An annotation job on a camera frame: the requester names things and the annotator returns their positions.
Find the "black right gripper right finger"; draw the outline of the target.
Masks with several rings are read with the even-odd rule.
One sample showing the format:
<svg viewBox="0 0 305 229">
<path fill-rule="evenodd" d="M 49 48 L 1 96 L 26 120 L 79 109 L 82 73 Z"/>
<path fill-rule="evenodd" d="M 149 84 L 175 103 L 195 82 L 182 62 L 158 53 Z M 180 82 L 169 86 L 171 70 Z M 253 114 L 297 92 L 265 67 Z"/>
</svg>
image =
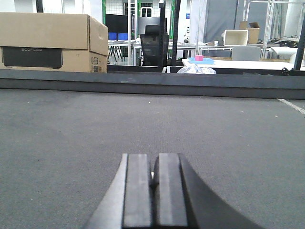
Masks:
<svg viewBox="0 0 305 229">
<path fill-rule="evenodd" d="M 221 199 L 185 156 L 160 153 L 154 166 L 156 229 L 259 229 Z"/>
</svg>

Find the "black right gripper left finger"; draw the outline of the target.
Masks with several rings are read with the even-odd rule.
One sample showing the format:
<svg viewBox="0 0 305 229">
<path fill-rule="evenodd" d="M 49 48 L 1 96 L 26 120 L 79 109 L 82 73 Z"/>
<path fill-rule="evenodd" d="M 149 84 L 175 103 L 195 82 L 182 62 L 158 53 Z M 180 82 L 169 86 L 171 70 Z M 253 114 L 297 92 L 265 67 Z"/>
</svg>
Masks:
<svg viewBox="0 0 305 229">
<path fill-rule="evenodd" d="M 149 229 L 153 225 L 146 154 L 123 154 L 116 175 L 84 229 Z"/>
</svg>

